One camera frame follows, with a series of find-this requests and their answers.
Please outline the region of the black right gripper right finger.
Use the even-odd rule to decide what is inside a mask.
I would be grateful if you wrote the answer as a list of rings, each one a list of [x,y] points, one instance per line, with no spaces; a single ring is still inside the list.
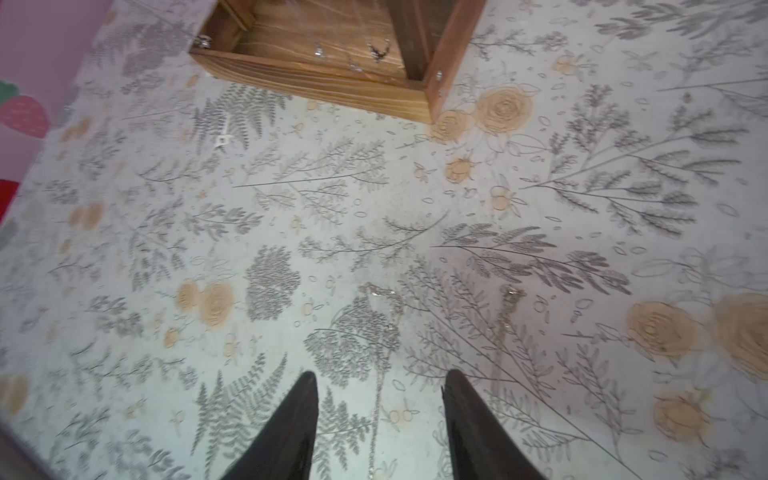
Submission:
[[[455,479],[544,479],[461,371],[447,373],[442,398]]]

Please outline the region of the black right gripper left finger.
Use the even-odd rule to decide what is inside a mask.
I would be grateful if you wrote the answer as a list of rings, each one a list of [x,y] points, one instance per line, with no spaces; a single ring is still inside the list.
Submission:
[[[308,479],[318,415],[317,379],[305,371],[223,479]]]

